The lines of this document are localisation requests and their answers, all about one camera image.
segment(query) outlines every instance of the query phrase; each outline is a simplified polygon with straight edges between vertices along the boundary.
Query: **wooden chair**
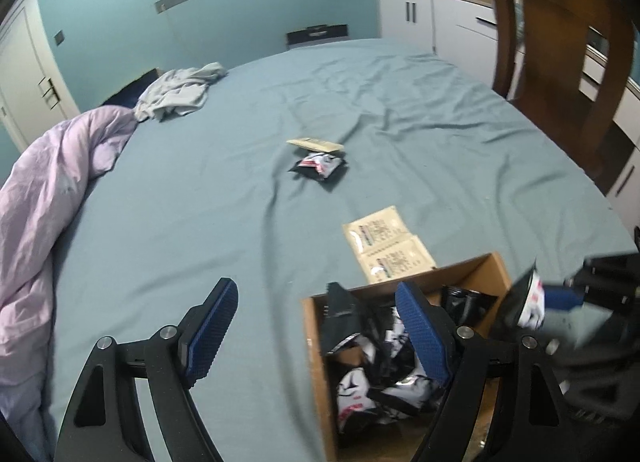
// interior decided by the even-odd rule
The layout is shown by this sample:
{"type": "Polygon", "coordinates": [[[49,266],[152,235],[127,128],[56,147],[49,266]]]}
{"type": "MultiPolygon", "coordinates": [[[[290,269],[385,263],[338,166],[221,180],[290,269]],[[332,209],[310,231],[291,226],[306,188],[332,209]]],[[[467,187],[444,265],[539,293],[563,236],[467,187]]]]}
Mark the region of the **wooden chair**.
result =
{"type": "MultiPolygon", "coordinates": [[[[514,0],[494,0],[498,56],[494,91],[507,97],[514,73],[514,0]]],[[[522,0],[525,60],[513,105],[592,178],[597,153],[631,70],[634,28],[619,0],[522,0]],[[609,42],[596,99],[580,92],[589,28],[609,42]]]]}

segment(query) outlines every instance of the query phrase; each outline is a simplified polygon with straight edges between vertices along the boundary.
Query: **door handle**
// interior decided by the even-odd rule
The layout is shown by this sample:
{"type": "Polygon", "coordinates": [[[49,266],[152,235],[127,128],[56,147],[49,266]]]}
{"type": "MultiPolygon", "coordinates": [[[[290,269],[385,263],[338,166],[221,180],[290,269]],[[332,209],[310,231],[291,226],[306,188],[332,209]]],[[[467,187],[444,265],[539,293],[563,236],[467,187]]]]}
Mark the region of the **door handle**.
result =
{"type": "Polygon", "coordinates": [[[626,184],[629,182],[629,178],[631,178],[631,175],[634,173],[634,171],[636,170],[636,166],[631,166],[631,169],[629,169],[629,172],[626,174],[626,177],[624,180],[622,180],[622,184],[620,184],[620,187],[616,190],[616,194],[615,196],[619,196],[620,193],[622,193],[622,190],[626,187],[626,184]]]}
{"type": "Polygon", "coordinates": [[[50,79],[50,77],[47,78],[47,82],[49,83],[49,88],[47,88],[47,90],[42,94],[42,98],[45,98],[47,95],[49,95],[49,92],[53,92],[56,101],[53,106],[47,106],[49,106],[49,109],[54,109],[60,103],[60,96],[58,95],[58,90],[56,90],[56,87],[54,86],[53,81],[50,79]]]}

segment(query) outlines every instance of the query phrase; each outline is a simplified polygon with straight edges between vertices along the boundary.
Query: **drawer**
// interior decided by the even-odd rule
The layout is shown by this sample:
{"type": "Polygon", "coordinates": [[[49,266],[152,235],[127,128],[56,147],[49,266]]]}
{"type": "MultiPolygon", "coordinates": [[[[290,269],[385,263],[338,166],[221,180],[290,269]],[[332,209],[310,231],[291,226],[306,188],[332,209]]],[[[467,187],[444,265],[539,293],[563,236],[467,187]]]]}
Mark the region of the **drawer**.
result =
{"type": "Polygon", "coordinates": [[[483,36],[498,41],[498,27],[492,8],[464,0],[454,0],[456,5],[456,24],[483,36]]]}
{"type": "Polygon", "coordinates": [[[498,41],[498,30],[492,8],[465,0],[433,0],[433,8],[436,24],[444,29],[457,25],[498,41]]]}
{"type": "MultiPolygon", "coordinates": [[[[594,100],[598,95],[598,85],[602,82],[604,67],[587,56],[584,60],[584,73],[588,77],[583,77],[580,81],[580,91],[594,100]]],[[[613,120],[634,144],[640,144],[640,99],[631,92],[629,86],[622,95],[613,120]]]]}
{"type": "Polygon", "coordinates": [[[640,225],[640,151],[635,149],[622,174],[607,194],[607,200],[618,214],[628,233],[640,225]]]}
{"type": "Polygon", "coordinates": [[[640,100],[629,88],[625,89],[613,120],[636,145],[640,143],[640,100]]]}
{"type": "Polygon", "coordinates": [[[451,32],[457,53],[453,64],[491,88],[494,84],[498,42],[461,26],[454,26],[451,32]]]}

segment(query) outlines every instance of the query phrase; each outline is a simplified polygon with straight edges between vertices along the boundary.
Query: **screw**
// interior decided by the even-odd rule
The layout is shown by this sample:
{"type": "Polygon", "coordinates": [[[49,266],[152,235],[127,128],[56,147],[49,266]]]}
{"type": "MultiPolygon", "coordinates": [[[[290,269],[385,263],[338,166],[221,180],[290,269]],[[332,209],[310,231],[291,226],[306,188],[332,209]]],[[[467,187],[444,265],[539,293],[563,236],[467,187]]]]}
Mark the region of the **screw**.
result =
{"type": "Polygon", "coordinates": [[[531,337],[531,336],[524,336],[522,338],[522,344],[529,350],[533,350],[535,347],[538,346],[538,342],[536,341],[535,337],[531,337]]]}
{"type": "Polygon", "coordinates": [[[109,336],[101,337],[98,339],[98,342],[95,344],[100,350],[106,350],[111,346],[113,340],[109,336]]]}
{"type": "Polygon", "coordinates": [[[164,327],[160,331],[160,337],[162,337],[162,339],[171,339],[173,336],[175,336],[177,331],[178,329],[173,326],[164,327]]]}
{"type": "Polygon", "coordinates": [[[458,327],[458,330],[456,330],[456,332],[463,339],[471,339],[474,336],[474,331],[469,327],[458,327]]]}

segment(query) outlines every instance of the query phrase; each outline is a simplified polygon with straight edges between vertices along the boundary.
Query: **blue bed sheet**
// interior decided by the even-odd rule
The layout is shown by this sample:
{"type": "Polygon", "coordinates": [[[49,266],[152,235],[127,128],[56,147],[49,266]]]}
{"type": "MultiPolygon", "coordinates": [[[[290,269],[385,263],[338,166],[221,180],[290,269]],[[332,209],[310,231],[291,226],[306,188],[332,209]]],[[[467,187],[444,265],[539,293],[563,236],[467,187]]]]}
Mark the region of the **blue bed sheet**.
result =
{"type": "MultiPolygon", "coordinates": [[[[499,251],[514,278],[537,260],[560,280],[585,255],[633,249],[562,151],[436,56],[363,40],[246,64],[200,111],[140,125],[60,239],[52,441],[99,337],[149,337],[227,276],[239,310],[192,391],[204,424],[230,462],[324,460],[300,301],[330,281],[365,285],[341,225],[392,204],[439,265],[499,251]],[[288,171],[295,137],[345,145],[333,189],[288,171]]],[[[604,317],[569,321],[588,334],[604,317]]],[[[139,387],[156,460],[169,460],[139,387]]]]}

